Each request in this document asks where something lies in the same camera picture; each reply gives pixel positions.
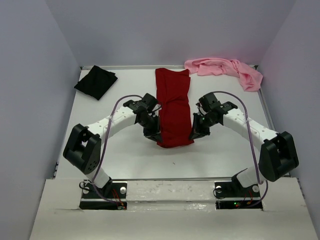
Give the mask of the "pink t shirt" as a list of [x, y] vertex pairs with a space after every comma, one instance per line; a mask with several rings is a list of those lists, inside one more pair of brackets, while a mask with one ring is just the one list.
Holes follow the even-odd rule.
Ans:
[[263, 75], [253, 67], [237, 59], [198, 58], [187, 60], [184, 68], [190, 74], [198, 76], [227, 75], [238, 78], [238, 82], [245, 92], [257, 92], [261, 88]]

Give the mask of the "black folded t shirt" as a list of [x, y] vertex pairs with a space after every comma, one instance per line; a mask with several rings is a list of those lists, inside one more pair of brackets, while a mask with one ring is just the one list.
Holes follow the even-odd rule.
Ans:
[[99, 101], [117, 80], [118, 78], [114, 72], [94, 65], [74, 88]]

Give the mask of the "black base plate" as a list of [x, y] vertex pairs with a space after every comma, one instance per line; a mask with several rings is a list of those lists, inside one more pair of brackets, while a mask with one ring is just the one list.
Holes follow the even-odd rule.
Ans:
[[126, 181], [113, 181], [110, 186], [95, 191], [88, 181], [81, 181], [78, 185], [81, 189], [79, 208], [82, 210], [126, 210], [127, 189]]
[[216, 198], [215, 208], [217, 210], [236, 209], [263, 209], [260, 202], [261, 192], [257, 184], [238, 189], [232, 188], [231, 181], [218, 181], [214, 183], [213, 196]]

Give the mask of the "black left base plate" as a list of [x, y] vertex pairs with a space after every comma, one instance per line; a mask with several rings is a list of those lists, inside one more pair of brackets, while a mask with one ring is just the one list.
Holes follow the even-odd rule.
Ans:
[[81, 181], [78, 185], [81, 189], [79, 208], [82, 210], [126, 210], [127, 189], [126, 181], [113, 181], [110, 186], [95, 191], [88, 181]]

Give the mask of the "red t shirt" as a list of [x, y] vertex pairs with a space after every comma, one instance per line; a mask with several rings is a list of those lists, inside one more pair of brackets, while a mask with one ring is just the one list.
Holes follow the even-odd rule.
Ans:
[[173, 71], [166, 68], [155, 70], [156, 98], [161, 105], [159, 111], [162, 148], [188, 146], [192, 131], [191, 110], [188, 93], [191, 78], [187, 69]]

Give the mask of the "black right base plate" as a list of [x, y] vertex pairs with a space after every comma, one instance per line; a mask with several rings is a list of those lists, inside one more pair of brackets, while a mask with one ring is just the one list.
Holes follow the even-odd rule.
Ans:
[[215, 208], [217, 210], [236, 209], [263, 209], [260, 202], [261, 192], [257, 184], [238, 189], [232, 188], [231, 181], [218, 181], [214, 183], [213, 196], [216, 198]]

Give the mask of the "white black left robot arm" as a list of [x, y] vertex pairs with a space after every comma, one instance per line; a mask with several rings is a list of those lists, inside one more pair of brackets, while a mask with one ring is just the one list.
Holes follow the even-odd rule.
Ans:
[[109, 138], [127, 127], [139, 124], [145, 138], [161, 142], [160, 118], [156, 114], [161, 103], [151, 94], [130, 94], [116, 101], [109, 116], [89, 125], [75, 125], [63, 150], [63, 157], [90, 181], [97, 196], [106, 200], [112, 189], [112, 178], [102, 163]]

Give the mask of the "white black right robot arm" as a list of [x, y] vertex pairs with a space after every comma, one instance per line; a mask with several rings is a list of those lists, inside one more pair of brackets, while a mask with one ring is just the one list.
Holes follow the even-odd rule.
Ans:
[[253, 166], [232, 176], [230, 181], [215, 184], [213, 192], [218, 199], [242, 197], [263, 182], [275, 182], [299, 166], [293, 136], [284, 131], [268, 129], [252, 120], [248, 110], [240, 110], [230, 101], [221, 103], [209, 92], [202, 96], [193, 115], [189, 139], [210, 135], [210, 128], [222, 125], [249, 141]]

